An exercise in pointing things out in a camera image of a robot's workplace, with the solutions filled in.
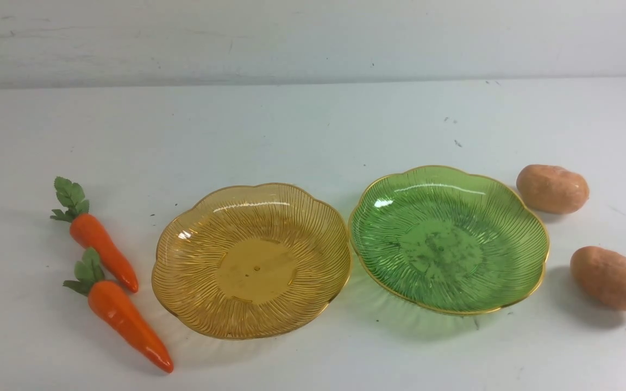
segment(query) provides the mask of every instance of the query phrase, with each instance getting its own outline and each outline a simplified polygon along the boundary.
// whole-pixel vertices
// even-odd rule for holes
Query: scalloped plate rim
[[[304,195],[306,195],[306,197],[308,197],[311,200],[313,200],[314,203],[320,203],[322,205],[325,205],[327,208],[330,208],[330,210],[333,211],[334,215],[336,215],[339,218],[340,224],[345,229],[345,233],[346,233],[346,236],[348,238],[348,240],[347,240],[347,253],[348,253],[348,257],[349,257],[349,270],[346,273],[345,282],[340,286],[340,289],[338,290],[338,292],[335,295],[333,295],[333,297],[330,298],[330,300],[328,300],[328,302],[325,305],[323,305],[323,307],[321,307],[320,310],[318,310],[318,312],[315,314],[314,317],[312,317],[310,319],[310,321],[308,321],[305,324],[302,324],[302,325],[300,325],[298,327],[293,327],[292,329],[288,329],[288,330],[283,331],[283,332],[277,332],[277,333],[274,333],[274,334],[267,334],[265,336],[233,337],[233,338],[223,337],[223,336],[216,336],[216,335],[210,334],[208,332],[200,331],[200,330],[196,329],[195,327],[193,327],[188,322],[186,322],[181,316],[179,316],[178,314],[173,312],[171,309],[169,309],[166,306],[166,304],[163,302],[163,300],[161,299],[160,295],[158,295],[156,293],[156,290],[154,289],[154,273],[156,273],[156,267],[157,267],[157,264],[159,263],[158,257],[159,257],[159,245],[161,243],[161,238],[164,236],[164,233],[166,233],[166,230],[169,227],[171,227],[171,225],[173,223],[175,223],[177,220],[179,220],[182,216],[186,215],[187,213],[190,213],[191,211],[195,210],[195,208],[197,208],[199,204],[203,203],[204,201],[206,201],[209,197],[213,196],[214,194],[220,193],[221,191],[224,191],[224,190],[229,190],[231,188],[258,188],[258,187],[264,187],[264,186],[286,186],[286,187],[290,187],[290,188],[295,188],[296,190],[298,190],[301,193],[303,193]],[[161,231],[161,235],[159,235],[159,241],[156,244],[156,255],[155,255],[156,261],[154,262],[154,267],[152,267],[152,271],[151,271],[151,288],[152,288],[152,292],[154,292],[154,297],[156,297],[156,299],[158,300],[159,304],[161,304],[161,307],[163,307],[169,314],[171,314],[172,316],[176,317],[182,324],[187,326],[188,329],[191,329],[192,331],[194,331],[194,332],[196,332],[198,334],[201,334],[202,336],[207,336],[207,337],[212,337],[212,338],[222,339],[222,340],[228,340],[228,341],[245,341],[245,340],[248,340],[248,339],[259,339],[259,338],[269,338],[269,337],[281,336],[283,334],[287,334],[288,332],[292,332],[292,331],[296,331],[298,329],[301,329],[301,327],[306,326],[310,322],[314,321],[317,317],[319,317],[323,313],[323,311],[325,311],[325,309],[328,308],[330,303],[333,302],[333,300],[335,300],[338,297],[338,295],[340,295],[342,290],[349,283],[349,279],[351,277],[352,268],[354,267],[353,251],[349,247],[349,237],[350,237],[349,229],[346,226],[345,218],[343,218],[341,213],[336,208],[334,208],[332,205],[326,203],[323,200],[315,198],[315,196],[311,195],[311,193],[308,193],[306,190],[304,190],[303,188],[300,188],[299,186],[291,185],[291,184],[283,183],[283,182],[268,182],[268,183],[263,183],[263,184],[260,184],[260,185],[234,185],[234,186],[226,186],[226,187],[218,188],[215,191],[211,191],[211,193],[208,193],[204,197],[199,199],[199,201],[196,202],[188,210],[183,211],[180,215],[177,215],[176,218],[171,220],[171,222],[167,223],[166,227]]]
[[[547,226],[544,224],[544,222],[542,222],[542,219],[540,218],[540,216],[538,216],[537,213],[535,213],[534,211],[532,211],[530,208],[528,208],[525,205],[525,203],[523,202],[523,199],[521,198],[521,196],[518,195],[518,193],[516,193],[514,191],[514,189],[511,188],[511,186],[506,185],[502,181],[495,180],[494,178],[491,178],[490,176],[485,176],[485,175],[480,175],[480,174],[471,174],[471,173],[468,173],[467,171],[460,170],[460,168],[455,168],[455,167],[452,167],[452,166],[442,166],[442,165],[439,165],[439,164],[429,164],[427,166],[417,166],[415,168],[410,168],[407,171],[402,171],[401,173],[393,173],[393,174],[390,174],[390,175],[381,176],[381,178],[378,178],[377,180],[373,181],[370,185],[368,185],[365,188],[365,190],[361,193],[361,196],[359,197],[359,201],[357,202],[357,205],[355,205],[354,209],[352,209],[352,212],[349,215],[349,220],[347,221],[347,229],[348,229],[348,231],[351,233],[351,230],[352,230],[352,220],[354,218],[354,215],[356,214],[358,208],[362,205],[363,200],[366,197],[368,191],[371,190],[375,185],[377,185],[377,183],[379,183],[380,181],[385,180],[387,178],[390,178],[391,176],[405,175],[405,174],[411,173],[412,171],[421,170],[423,168],[447,168],[449,170],[456,171],[460,175],[474,176],[475,178],[484,178],[485,180],[493,181],[494,183],[497,183],[498,185],[504,186],[504,188],[506,188],[509,191],[511,191],[511,193],[514,194],[516,199],[520,202],[521,207],[525,211],[530,213],[530,215],[532,215],[532,217],[536,218],[537,223],[541,226],[542,231],[544,232],[544,237],[546,238],[547,252],[544,255],[544,258],[542,259],[542,264],[541,264],[542,272],[540,274],[539,280],[537,281],[536,284],[534,284],[534,286],[531,288],[531,290],[528,293],[526,293],[523,297],[521,297],[521,298],[519,298],[517,300],[514,300],[512,302],[509,302],[508,304],[499,305],[497,307],[489,308],[487,310],[482,310],[482,311],[452,311],[452,310],[444,310],[444,309],[441,309],[439,307],[433,307],[431,305],[423,304],[422,302],[417,302],[417,301],[412,300],[412,299],[410,299],[408,297],[405,297],[405,295],[402,295],[399,292],[396,292],[391,287],[388,287],[387,285],[385,285],[382,282],[380,282],[380,280],[378,280],[378,278],[376,278],[375,275],[373,275],[373,273],[368,269],[368,267],[366,265],[366,262],[364,261],[364,258],[361,256],[360,251],[357,248],[356,243],[354,242],[353,235],[350,234],[349,235],[349,241],[351,242],[352,248],[354,249],[355,254],[359,258],[359,263],[364,268],[364,270],[368,273],[368,275],[377,284],[379,284],[383,289],[387,290],[388,292],[392,293],[393,295],[396,295],[397,297],[400,297],[400,299],[406,300],[408,302],[411,302],[412,304],[419,305],[419,307],[426,308],[428,310],[431,310],[433,312],[437,312],[439,314],[455,315],[455,316],[471,316],[471,315],[489,314],[490,312],[497,312],[497,311],[502,310],[504,308],[511,307],[511,305],[518,304],[519,302],[521,302],[521,301],[523,301],[525,299],[528,299],[533,293],[536,292],[537,288],[539,288],[542,285],[542,280],[544,280],[544,275],[546,274],[546,264],[547,264],[547,259],[549,258],[549,251],[550,251],[549,232],[547,231]]]

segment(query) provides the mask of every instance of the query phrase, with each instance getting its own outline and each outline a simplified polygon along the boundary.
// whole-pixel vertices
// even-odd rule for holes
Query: green glass plate
[[[526,299],[549,253],[542,221],[511,188],[446,166],[375,181],[349,228],[378,284],[444,314],[484,314]]]

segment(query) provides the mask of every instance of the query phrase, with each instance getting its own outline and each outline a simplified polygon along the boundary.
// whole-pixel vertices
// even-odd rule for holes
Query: plate center
[[[484,259],[479,240],[453,221],[425,220],[400,238],[405,260],[428,280],[465,278]]]
[[[293,283],[296,259],[274,240],[249,238],[224,254],[216,283],[226,297],[263,304],[283,294]]]

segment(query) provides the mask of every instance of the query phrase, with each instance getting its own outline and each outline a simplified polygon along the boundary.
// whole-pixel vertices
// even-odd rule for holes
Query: fake vegetable
[[[84,248],[94,247],[100,254],[103,266],[130,292],[139,290],[132,265],[112,242],[110,235],[94,215],[89,213],[90,203],[85,199],[84,189],[78,183],[58,176],[54,181],[57,199],[66,211],[52,210],[52,220],[72,223],[69,233]]]
[[[589,200],[589,184],[583,176],[559,166],[531,164],[518,175],[516,187],[523,202],[534,210],[568,215]]]
[[[122,288],[113,281],[105,280],[100,256],[93,247],[89,247],[82,260],[74,266],[74,277],[76,281],[67,280],[62,285],[89,297],[89,307],[94,314],[115,329],[128,344],[163,371],[173,371],[171,357],[156,332]]]
[[[602,304],[626,311],[626,256],[605,248],[579,248],[571,273],[579,287]]]

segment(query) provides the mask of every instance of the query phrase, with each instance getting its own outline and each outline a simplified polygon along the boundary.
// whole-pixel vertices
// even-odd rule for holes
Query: gold rim
[[[330,298],[330,300],[328,300],[328,302],[323,305],[323,307],[321,307],[320,310],[318,310],[318,312],[315,314],[315,316],[313,316],[310,321],[306,322],[305,324],[302,324],[298,327],[293,327],[292,329],[283,331],[283,332],[278,332],[275,334],[268,334],[267,336],[254,336],[254,337],[246,337],[246,338],[228,338],[228,337],[221,337],[221,336],[214,336],[212,334],[209,334],[207,332],[202,332],[199,331],[198,329],[195,329],[193,326],[191,326],[190,324],[188,324],[187,322],[184,322],[184,320],[182,319],[182,317],[180,317],[178,314],[176,314],[175,312],[173,312],[171,309],[169,309],[168,307],[166,307],[166,304],[164,304],[164,302],[161,300],[161,298],[159,297],[159,295],[156,293],[156,290],[154,289],[154,273],[156,273],[156,268],[157,268],[157,263],[159,262],[159,247],[160,247],[160,243],[161,243],[161,238],[164,236],[164,234],[166,233],[166,230],[171,227],[171,225],[173,223],[175,223],[179,218],[181,218],[183,215],[186,215],[187,213],[193,211],[200,203],[202,203],[204,200],[206,200],[207,198],[213,196],[216,193],[219,193],[221,191],[224,190],[228,190],[230,188],[256,188],[256,187],[264,187],[264,186],[286,186],[286,187],[290,187],[290,188],[295,188],[296,190],[300,191],[301,193],[305,194],[306,196],[308,196],[309,198],[311,198],[311,200],[313,200],[316,203],[320,203],[322,205],[325,205],[326,207],[330,208],[330,210],[333,211],[334,215],[337,216],[338,220],[340,221],[340,224],[345,227],[345,233],[347,235],[347,243],[350,242],[350,230],[349,228],[345,225],[345,218],[343,218],[343,216],[340,214],[340,212],[336,209],[333,208],[332,205],[326,203],[325,201],[322,201],[318,198],[315,198],[313,195],[311,195],[311,193],[308,193],[306,190],[298,187],[298,186],[294,186],[294,185],[290,185],[288,183],[281,183],[281,182],[269,182],[269,183],[263,183],[260,185],[236,185],[236,186],[226,186],[226,187],[222,187],[219,188],[215,191],[212,191],[211,193],[205,195],[204,197],[202,197],[198,202],[196,202],[192,208],[189,208],[188,210],[182,212],[180,215],[177,215],[176,218],[174,218],[173,220],[171,220],[170,223],[168,223],[166,225],[166,227],[164,228],[163,231],[161,231],[161,235],[159,235],[159,243],[157,243],[156,245],[156,262],[154,262],[154,267],[152,268],[152,272],[151,272],[151,288],[152,288],[152,292],[154,292],[154,297],[156,297],[156,299],[158,300],[159,304],[161,304],[161,306],[171,315],[173,315],[174,317],[176,317],[177,319],[179,319],[179,321],[182,322],[182,324],[184,324],[185,326],[187,326],[189,329],[193,330],[194,332],[198,332],[199,334],[202,334],[202,336],[207,336],[207,337],[212,337],[212,338],[216,338],[216,339],[225,339],[225,340],[246,340],[246,339],[258,339],[258,338],[266,338],[266,337],[276,337],[276,336],[281,336],[282,334],[286,334],[288,332],[291,331],[295,331],[300,329],[303,326],[306,326],[306,324],[314,321],[317,317],[320,316],[320,314],[323,313],[323,311],[328,307],[328,305],[330,305],[330,303],[335,300],[335,298],[338,297],[338,295],[340,295],[340,292],[342,292],[342,290],[346,287],[347,283],[349,282],[349,278],[351,277],[351,272],[352,272],[352,268],[354,266],[354,262],[353,262],[353,257],[352,257],[352,252],[349,249],[349,245],[347,245],[347,254],[349,257],[349,270],[346,273],[346,278],[345,278],[345,282],[340,286],[340,289],[337,290],[337,292],[335,293],[335,295],[333,295],[332,298]]]
[[[380,282],[380,280],[378,280],[378,278],[376,278],[375,275],[373,275],[373,273],[370,270],[368,270],[368,267],[366,266],[366,262],[364,262],[364,258],[361,256],[361,254],[359,252],[359,249],[356,247],[356,243],[354,242],[354,237],[351,235],[352,219],[354,218],[354,215],[356,214],[357,209],[361,206],[362,201],[364,200],[364,197],[366,196],[366,193],[368,193],[368,191],[372,187],[374,187],[377,183],[379,183],[380,181],[385,180],[386,178],[390,178],[391,176],[404,175],[404,174],[407,174],[407,173],[410,173],[412,171],[419,170],[419,169],[422,169],[422,168],[448,168],[449,170],[457,171],[458,173],[463,174],[463,175],[476,176],[476,178],[484,178],[484,179],[487,179],[487,180],[490,180],[490,181],[494,181],[494,182],[504,186],[505,188],[509,189],[509,191],[511,191],[511,193],[516,196],[517,200],[519,200],[519,202],[521,203],[521,206],[524,208],[524,210],[526,210],[528,213],[531,213],[531,215],[536,218],[537,222],[542,227],[542,230],[544,231],[544,237],[547,240],[547,252],[544,255],[544,258],[542,259],[542,265],[541,265],[542,272],[540,273],[540,279],[537,281],[537,283],[534,285],[534,287],[532,287],[530,292],[528,292],[527,294],[524,295],[524,297],[521,297],[520,299],[514,300],[514,301],[510,302],[509,304],[500,305],[498,307],[490,308],[488,310],[483,310],[483,311],[452,311],[452,310],[443,310],[443,309],[438,308],[438,307],[432,307],[431,305],[423,304],[422,302],[416,302],[415,300],[412,300],[412,299],[410,299],[408,297],[405,297],[405,295],[402,295],[402,294],[400,294],[398,292],[395,292],[395,290],[393,290],[392,288],[388,287],[386,284],[383,284],[382,282]],[[407,301],[411,302],[412,304],[416,304],[416,305],[419,305],[419,307],[424,307],[424,308],[426,308],[428,310],[432,310],[434,312],[438,312],[439,314],[462,315],[462,316],[465,316],[465,315],[489,314],[490,312],[496,312],[496,311],[499,311],[499,310],[501,310],[503,308],[511,307],[511,305],[518,304],[519,302],[521,302],[521,301],[523,301],[525,299],[528,299],[530,297],[530,295],[532,295],[534,292],[536,292],[537,288],[539,288],[542,285],[542,280],[544,280],[544,269],[545,269],[545,266],[546,266],[546,263],[547,263],[547,258],[549,258],[549,246],[550,246],[550,244],[549,244],[549,232],[547,232],[547,227],[542,222],[540,216],[536,215],[535,212],[533,212],[530,208],[528,208],[526,206],[526,204],[523,202],[521,196],[518,195],[518,193],[516,193],[514,191],[514,189],[511,188],[511,186],[506,185],[502,181],[495,180],[494,178],[490,178],[489,176],[466,173],[463,170],[460,170],[458,168],[451,167],[451,166],[442,166],[442,165],[430,164],[430,165],[427,165],[427,166],[419,166],[419,167],[411,168],[410,170],[404,171],[402,173],[395,173],[395,174],[390,174],[390,175],[386,175],[386,176],[381,176],[381,178],[378,178],[377,180],[373,181],[370,185],[368,185],[367,188],[364,190],[364,192],[361,194],[361,197],[359,198],[359,202],[357,203],[357,205],[352,210],[351,215],[349,215],[349,220],[347,221],[347,228],[348,228],[348,234],[349,234],[349,241],[352,244],[352,248],[354,248],[354,252],[356,253],[357,257],[359,258],[359,263],[364,268],[364,270],[368,273],[368,275],[370,275],[370,277],[373,278],[373,280],[377,284],[379,284],[381,287],[383,287],[383,289],[387,290],[388,292],[392,293],[393,295],[396,295],[397,297],[400,297],[400,299],[407,300]]]

